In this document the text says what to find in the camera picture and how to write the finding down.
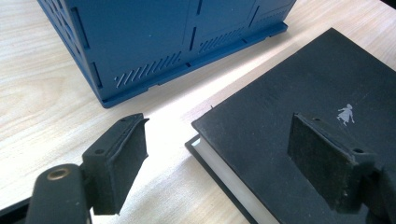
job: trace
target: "wooden table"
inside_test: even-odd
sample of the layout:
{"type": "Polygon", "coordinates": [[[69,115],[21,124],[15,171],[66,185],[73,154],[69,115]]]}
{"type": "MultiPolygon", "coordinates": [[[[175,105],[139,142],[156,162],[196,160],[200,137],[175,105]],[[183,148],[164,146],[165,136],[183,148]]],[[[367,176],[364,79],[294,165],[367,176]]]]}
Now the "wooden table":
{"type": "Polygon", "coordinates": [[[0,2],[0,209],[81,154],[116,120],[143,112],[149,157],[120,216],[94,223],[243,223],[184,147],[191,122],[334,27],[396,70],[396,10],[378,0],[298,0],[286,33],[103,109],[35,0],[0,2]]]}

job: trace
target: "white figure emblem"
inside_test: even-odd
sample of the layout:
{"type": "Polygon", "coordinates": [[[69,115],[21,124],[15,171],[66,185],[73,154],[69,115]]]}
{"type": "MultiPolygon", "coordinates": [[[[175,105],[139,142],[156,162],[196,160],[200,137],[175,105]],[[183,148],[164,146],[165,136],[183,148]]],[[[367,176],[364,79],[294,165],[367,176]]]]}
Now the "white figure emblem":
{"type": "Polygon", "coordinates": [[[338,115],[337,119],[343,120],[345,126],[347,126],[347,123],[349,122],[349,117],[351,118],[352,123],[355,123],[355,120],[353,120],[352,105],[347,104],[345,108],[339,109],[338,111],[343,111],[338,115]]]}

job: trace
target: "black book cover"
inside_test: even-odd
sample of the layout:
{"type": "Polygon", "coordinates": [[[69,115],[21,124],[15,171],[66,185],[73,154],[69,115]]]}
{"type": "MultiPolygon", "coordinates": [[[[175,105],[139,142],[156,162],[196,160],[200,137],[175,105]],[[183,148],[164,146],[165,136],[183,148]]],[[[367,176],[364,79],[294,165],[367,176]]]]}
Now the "black book cover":
{"type": "Polygon", "coordinates": [[[293,112],[314,114],[396,162],[396,73],[330,29],[192,123],[281,223],[365,223],[337,214],[289,158],[293,112]]]}

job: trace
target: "black book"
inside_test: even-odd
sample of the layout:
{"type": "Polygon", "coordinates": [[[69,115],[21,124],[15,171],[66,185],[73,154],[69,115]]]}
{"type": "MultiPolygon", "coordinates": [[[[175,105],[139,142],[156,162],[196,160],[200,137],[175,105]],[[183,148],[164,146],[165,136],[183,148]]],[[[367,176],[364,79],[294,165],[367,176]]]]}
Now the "black book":
{"type": "Polygon", "coordinates": [[[396,72],[334,29],[194,121],[190,150],[250,221],[365,223],[365,206],[331,210],[289,158],[294,112],[364,144],[378,168],[396,162],[396,72]]]}

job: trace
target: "blue crate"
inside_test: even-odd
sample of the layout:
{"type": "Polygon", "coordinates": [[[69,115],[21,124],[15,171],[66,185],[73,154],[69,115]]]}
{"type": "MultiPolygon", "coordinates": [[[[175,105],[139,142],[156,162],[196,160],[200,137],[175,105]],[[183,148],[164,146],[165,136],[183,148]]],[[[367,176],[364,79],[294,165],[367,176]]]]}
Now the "blue crate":
{"type": "Polygon", "coordinates": [[[38,0],[103,107],[286,31],[295,0],[38,0]]]}

